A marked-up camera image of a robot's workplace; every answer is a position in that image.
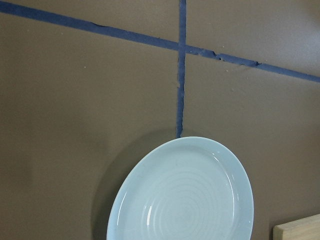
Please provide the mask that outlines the bamboo cutting board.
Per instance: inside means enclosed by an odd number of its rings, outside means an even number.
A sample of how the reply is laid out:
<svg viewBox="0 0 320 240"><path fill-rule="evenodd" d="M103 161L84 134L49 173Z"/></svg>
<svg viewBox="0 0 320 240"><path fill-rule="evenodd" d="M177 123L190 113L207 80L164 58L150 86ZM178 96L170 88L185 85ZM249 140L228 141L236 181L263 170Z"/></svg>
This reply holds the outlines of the bamboo cutting board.
<svg viewBox="0 0 320 240"><path fill-rule="evenodd" d="M301 218L273 227L273 240L319 240L320 215Z"/></svg>

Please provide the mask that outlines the light blue plate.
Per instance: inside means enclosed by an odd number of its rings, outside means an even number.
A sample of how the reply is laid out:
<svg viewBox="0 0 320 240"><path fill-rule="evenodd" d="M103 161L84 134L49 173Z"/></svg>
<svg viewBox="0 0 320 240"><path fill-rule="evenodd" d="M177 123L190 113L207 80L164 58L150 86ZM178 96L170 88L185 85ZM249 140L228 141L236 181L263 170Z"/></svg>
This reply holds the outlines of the light blue plate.
<svg viewBox="0 0 320 240"><path fill-rule="evenodd" d="M248 240L254 200L248 175L221 143L181 137L155 148L123 181L108 240Z"/></svg>

